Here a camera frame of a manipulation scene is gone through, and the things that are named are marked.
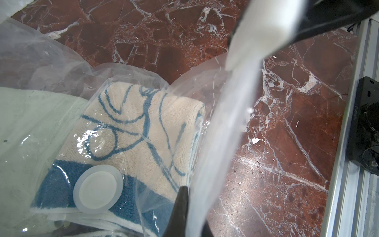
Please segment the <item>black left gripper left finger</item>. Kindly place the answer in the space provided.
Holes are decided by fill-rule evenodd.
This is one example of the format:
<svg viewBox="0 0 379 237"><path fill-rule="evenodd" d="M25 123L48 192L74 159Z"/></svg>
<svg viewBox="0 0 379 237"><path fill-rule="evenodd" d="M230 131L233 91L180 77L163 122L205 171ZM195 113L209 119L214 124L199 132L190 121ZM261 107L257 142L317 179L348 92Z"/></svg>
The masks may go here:
<svg viewBox="0 0 379 237"><path fill-rule="evenodd" d="M188 214L189 191L187 186L179 188L174 207L163 237L184 237Z"/></svg>

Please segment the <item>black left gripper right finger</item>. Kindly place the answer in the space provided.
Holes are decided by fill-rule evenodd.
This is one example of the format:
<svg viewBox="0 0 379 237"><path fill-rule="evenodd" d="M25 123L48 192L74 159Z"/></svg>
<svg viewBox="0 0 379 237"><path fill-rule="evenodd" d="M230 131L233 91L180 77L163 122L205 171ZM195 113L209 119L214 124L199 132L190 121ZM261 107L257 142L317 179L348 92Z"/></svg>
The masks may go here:
<svg viewBox="0 0 379 237"><path fill-rule="evenodd" d="M213 233L210 229L210 226L208 224L208 221L205 221L202 232L201 232L201 237L214 237Z"/></svg>

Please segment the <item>blue white striped towel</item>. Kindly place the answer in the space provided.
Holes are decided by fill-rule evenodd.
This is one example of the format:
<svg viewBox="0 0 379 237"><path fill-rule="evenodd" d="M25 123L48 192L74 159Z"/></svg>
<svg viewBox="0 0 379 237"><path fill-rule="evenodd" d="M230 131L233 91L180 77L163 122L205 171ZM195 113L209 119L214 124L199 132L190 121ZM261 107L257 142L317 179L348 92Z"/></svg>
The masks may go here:
<svg viewBox="0 0 379 237"><path fill-rule="evenodd" d="M199 100L137 84L109 84L77 121L31 211L51 220L161 237L179 188L190 181L204 113ZM118 169L123 191L106 212L86 214L76 207L73 190L97 165Z"/></svg>

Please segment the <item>clear plastic vacuum bag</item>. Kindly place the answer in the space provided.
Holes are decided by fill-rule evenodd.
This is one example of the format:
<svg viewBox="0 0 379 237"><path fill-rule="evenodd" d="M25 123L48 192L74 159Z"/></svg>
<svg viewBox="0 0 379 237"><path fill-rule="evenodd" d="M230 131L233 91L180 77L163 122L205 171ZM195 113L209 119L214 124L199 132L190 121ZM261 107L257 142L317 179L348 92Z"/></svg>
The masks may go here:
<svg viewBox="0 0 379 237"><path fill-rule="evenodd" d="M1 236L199 237L254 103L260 60L168 84L1 23Z"/></svg>

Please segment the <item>cream towel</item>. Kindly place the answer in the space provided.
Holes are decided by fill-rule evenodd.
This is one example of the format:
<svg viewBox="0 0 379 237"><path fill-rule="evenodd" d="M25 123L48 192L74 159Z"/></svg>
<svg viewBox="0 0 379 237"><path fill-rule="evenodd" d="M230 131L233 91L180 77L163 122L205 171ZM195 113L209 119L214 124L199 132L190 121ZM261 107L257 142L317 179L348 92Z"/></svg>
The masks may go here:
<svg viewBox="0 0 379 237"><path fill-rule="evenodd" d="M1 229L32 216L30 205L88 100L1 87Z"/></svg>

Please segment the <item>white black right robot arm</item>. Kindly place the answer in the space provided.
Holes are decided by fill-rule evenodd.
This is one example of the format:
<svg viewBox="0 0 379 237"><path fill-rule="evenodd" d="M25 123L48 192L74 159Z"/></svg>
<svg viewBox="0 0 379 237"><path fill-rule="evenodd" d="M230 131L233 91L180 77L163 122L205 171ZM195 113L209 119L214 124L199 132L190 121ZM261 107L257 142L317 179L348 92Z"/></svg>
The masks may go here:
<svg viewBox="0 0 379 237"><path fill-rule="evenodd" d="M378 1L250 1L228 40L226 70L378 11Z"/></svg>

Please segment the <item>white vacuum bag valve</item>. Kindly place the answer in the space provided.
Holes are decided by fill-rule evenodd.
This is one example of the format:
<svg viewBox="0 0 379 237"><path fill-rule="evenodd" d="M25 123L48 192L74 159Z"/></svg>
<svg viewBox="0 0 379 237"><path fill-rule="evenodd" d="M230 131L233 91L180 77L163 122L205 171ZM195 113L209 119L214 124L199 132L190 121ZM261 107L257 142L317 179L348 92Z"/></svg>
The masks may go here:
<svg viewBox="0 0 379 237"><path fill-rule="evenodd" d="M91 167L78 178L74 186L74 203L83 213L104 213L119 200L123 186L124 178L115 167Z"/></svg>

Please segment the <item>aluminium frame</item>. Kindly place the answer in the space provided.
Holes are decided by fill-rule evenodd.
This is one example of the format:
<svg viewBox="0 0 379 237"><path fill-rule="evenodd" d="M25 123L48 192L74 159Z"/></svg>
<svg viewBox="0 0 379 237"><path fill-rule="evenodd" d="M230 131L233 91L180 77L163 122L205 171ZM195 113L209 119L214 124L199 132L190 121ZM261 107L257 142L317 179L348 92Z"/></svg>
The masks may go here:
<svg viewBox="0 0 379 237"><path fill-rule="evenodd" d="M379 234L379 16L354 26L358 51L350 81L323 237Z"/></svg>

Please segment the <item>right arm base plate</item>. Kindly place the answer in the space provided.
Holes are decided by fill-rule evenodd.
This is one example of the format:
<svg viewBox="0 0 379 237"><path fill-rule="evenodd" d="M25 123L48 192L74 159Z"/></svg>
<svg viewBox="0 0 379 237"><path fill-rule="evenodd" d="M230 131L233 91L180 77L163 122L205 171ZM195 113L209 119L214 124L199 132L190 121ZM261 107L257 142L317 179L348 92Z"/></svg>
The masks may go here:
<svg viewBox="0 0 379 237"><path fill-rule="evenodd" d="M358 83L346 156L368 172L379 174L379 82L370 77Z"/></svg>

